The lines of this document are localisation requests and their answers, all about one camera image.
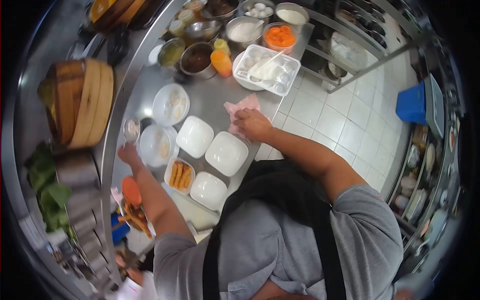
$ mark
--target blue plastic crate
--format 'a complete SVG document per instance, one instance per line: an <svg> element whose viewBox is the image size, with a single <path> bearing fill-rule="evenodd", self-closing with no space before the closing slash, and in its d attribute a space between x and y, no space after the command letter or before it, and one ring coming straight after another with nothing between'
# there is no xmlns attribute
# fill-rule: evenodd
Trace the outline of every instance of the blue plastic crate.
<svg viewBox="0 0 480 300"><path fill-rule="evenodd" d="M425 119L425 83L398 93L396 115L404 122L427 125Z"/></svg>

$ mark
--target metal pot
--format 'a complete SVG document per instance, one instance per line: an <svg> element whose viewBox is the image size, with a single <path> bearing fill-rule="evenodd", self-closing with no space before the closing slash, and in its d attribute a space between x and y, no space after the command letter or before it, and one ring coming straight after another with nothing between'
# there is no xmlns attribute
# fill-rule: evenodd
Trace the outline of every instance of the metal pot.
<svg viewBox="0 0 480 300"><path fill-rule="evenodd" d="M273 9L273 13L271 15L268 15L268 16L265 16L265 17L256 17L256 19L258 20L263 20L265 23L265 25L269 24L270 22L273 21L273 15L275 14L275 3L271 2L270 0L246 0L244 2L242 2L241 4L241 9L240 9L240 13L241 15L244 15L246 12L248 12L248 8L247 7L252 7L257 4L257 3L263 3L265 4L267 7L270 7Z"/></svg>
<svg viewBox="0 0 480 300"><path fill-rule="evenodd" d="M258 19L257 18L253 18L253 17L238 17L238 18L235 18L233 20L231 20L226 28L225 28L225 32L227 33L227 37L228 37L228 40L230 42L230 44L235 47L238 51L244 51L249 45L259 45L260 42L262 41L262 32L264 31L264 27L265 27L265 23L263 25L261 25L259 28L261 29L260 30L260 35L253 39L253 40L250 40L250 41L247 41L247 42L237 42L235 40L233 40L231 37L230 37L230 33L231 31L238 25L238 24L241 24L241 23L258 23Z"/></svg>
<svg viewBox="0 0 480 300"><path fill-rule="evenodd" d="M288 11L299 12L305 17L305 22L303 22L301 24L294 24L294 23L287 22L286 20L284 20L284 19L280 18L280 16L278 16L278 11L280 11L280 10L288 10ZM276 8L275 8L275 15L280 22L287 23L290 26L292 26L297 31L297 33L299 35L301 35L303 26L305 24L307 24L308 21L310 20L310 16L308 15L308 12L303 7L301 7L298 4L289 3L289 2L281 3L281 4L277 5Z"/></svg>
<svg viewBox="0 0 480 300"><path fill-rule="evenodd" d="M205 42L200 42L200 43L195 43L193 45L191 45L190 47L188 47L184 52L183 54L181 55L180 57L180 69L182 70L182 72L184 72L185 74L187 75L190 75L190 76L193 76L195 78L198 78L198 79L209 79L209 78L212 78L215 74L216 74L216 70L215 68L213 67L212 63L210 63L205 69L199 71L199 72L196 72L196 73L192 73L192 72L188 72L185 70L184 68L184 64L185 64L185 61L186 59L188 58L189 55L192 54L192 52L195 50L195 49L199 49L199 48L204 48L204 49L208 49L210 50L210 53L213 52L213 47L208 44L208 43L205 43Z"/></svg>

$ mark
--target plastic container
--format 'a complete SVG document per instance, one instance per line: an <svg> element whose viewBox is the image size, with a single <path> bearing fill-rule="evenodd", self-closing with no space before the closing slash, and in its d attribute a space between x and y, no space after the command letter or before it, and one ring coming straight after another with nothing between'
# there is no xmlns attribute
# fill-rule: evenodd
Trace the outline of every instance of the plastic container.
<svg viewBox="0 0 480 300"><path fill-rule="evenodd" d="M250 45L243 53L240 62L233 70L233 76L236 79L242 79L245 82L262 87L265 90L279 96L286 96L292 87L293 80L300 70L300 62L288 55L280 54L271 63L275 68L269 68L268 76L259 79L256 75L256 68L267 62L270 58L278 54L274 50L267 49L259 45Z"/></svg>
<svg viewBox="0 0 480 300"><path fill-rule="evenodd" d="M215 43L213 43L213 48L215 50L222 50L228 55L228 57L232 57L232 52L230 52L230 47L228 46L227 41L222 38L217 39Z"/></svg>
<svg viewBox="0 0 480 300"><path fill-rule="evenodd" d="M396 115L404 122L427 125L425 119L425 83L398 93Z"/></svg>
<svg viewBox="0 0 480 300"><path fill-rule="evenodd" d="M210 54L210 60L213 67L223 77L230 77L232 75L232 60L222 50L215 50Z"/></svg>
<svg viewBox="0 0 480 300"><path fill-rule="evenodd" d="M265 36L266 36L266 34L270 31L270 29L272 29L272 28L274 28L274 27L280 28L281 26L288 26L288 27L290 27L291 34L295 37L295 43L294 43L292 46L289 46L289 47L280 47L280 46L275 46L275 45L273 45L273 44L271 44L271 43L269 43L269 42L266 41ZM298 36L297 31L296 31L292 26L290 26L290 25L288 25L288 24L286 24L286 23L275 22L275 23L271 23L271 24L265 26L265 28L264 28L264 33L262 34L262 37L263 37L263 40L264 40L264 45L265 45L267 48L269 48L269 49L271 49L271 50L275 50L275 51L277 51L277 52L280 52L280 51L282 51L282 50L285 50L284 54L289 54L289 53L292 51L293 47L297 44L297 42L298 42L298 37L299 37L299 36Z"/></svg>

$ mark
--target plate of fried food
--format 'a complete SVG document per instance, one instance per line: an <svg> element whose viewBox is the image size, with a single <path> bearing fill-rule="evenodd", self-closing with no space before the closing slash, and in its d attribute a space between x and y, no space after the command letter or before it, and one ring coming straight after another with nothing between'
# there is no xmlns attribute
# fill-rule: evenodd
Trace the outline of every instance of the plate of fried food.
<svg viewBox="0 0 480 300"><path fill-rule="evenodd" d="M168 161L164 180L175 190L184 195L188 195L192 183L195 180L195 170L183 159L172 157Z"/></svg>

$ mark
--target jar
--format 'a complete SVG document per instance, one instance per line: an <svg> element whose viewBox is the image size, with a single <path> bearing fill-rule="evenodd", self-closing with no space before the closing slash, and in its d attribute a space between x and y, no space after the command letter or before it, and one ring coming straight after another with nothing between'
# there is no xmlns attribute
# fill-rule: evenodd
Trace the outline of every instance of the jar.
<svg viewBox="0 0 480 300"><path fill-rule="evenodd" d="M217 39L214 43L213 43L213 48L215 50L222 50L223 52L225 52L225 54L231 58L232 57L232 54L230 52L230 48L228 47L228 43L226 40L222 39L222 38L219 38Z"/></svg>
<svg viewBox="0 0 480 300"><path fill-rule="evenodd" d="M212 54L210 54L210 61L221 76L230 77L232 75L232 60L224 51L213 51Z"/></svg>
<svg viewBox="0 0 480 300"><path fill-rule="evenodd" d="M192 10L183 10L179 14L179 20L182 20L183 23L185 24L185 27L192 25L195 23L197 20L195 19L195 14L193 13Z"/></svg>

